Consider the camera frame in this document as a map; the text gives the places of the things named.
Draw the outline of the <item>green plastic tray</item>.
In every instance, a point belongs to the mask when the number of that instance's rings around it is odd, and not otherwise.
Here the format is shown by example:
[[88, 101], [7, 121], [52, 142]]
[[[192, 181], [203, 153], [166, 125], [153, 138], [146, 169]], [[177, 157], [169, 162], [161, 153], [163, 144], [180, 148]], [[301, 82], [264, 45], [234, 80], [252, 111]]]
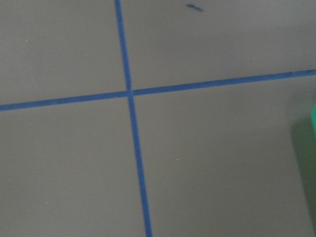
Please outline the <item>green plastic tray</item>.
[[316, 105], [314, 105], [312, 109], [311, 122], [312, 122], [314, 136], [316, 136]]

